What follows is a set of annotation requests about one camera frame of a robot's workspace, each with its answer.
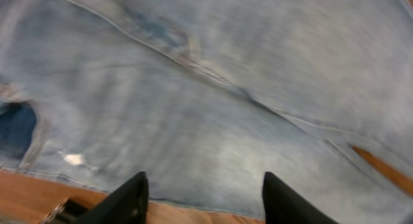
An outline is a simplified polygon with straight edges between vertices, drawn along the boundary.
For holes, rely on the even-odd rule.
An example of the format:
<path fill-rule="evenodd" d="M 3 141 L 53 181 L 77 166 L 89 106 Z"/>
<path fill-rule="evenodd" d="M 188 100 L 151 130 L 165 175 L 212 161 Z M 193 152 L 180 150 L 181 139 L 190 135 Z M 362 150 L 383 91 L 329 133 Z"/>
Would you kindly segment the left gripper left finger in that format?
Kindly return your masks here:
<path fill-rule="evenodd" d="M 148 195 L 146 173 L 138 172 L 74 224 L 145 224 Z"/>

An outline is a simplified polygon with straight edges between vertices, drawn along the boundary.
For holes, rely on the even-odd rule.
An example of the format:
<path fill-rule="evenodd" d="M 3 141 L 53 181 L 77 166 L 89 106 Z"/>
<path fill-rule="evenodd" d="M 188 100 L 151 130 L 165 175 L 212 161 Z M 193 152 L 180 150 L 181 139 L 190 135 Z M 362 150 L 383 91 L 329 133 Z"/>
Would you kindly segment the light blue denim jeans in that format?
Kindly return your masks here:
<path fill-rule="evenodd" d="M 411 223 L 398 0 L 1 0 L 1 166 L 255 218 L 272 172 L 339 223 Z"/>

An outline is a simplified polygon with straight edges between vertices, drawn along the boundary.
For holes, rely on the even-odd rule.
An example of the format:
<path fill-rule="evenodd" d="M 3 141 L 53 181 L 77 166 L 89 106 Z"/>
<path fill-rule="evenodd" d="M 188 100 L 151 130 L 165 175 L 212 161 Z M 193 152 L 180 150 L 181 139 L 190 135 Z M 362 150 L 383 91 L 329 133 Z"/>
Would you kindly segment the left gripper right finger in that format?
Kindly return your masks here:
<path fill-rule="evenodd" d="M 262 199 L 266 224 L 337 224 L 271 172 L 265 172 Z"/>

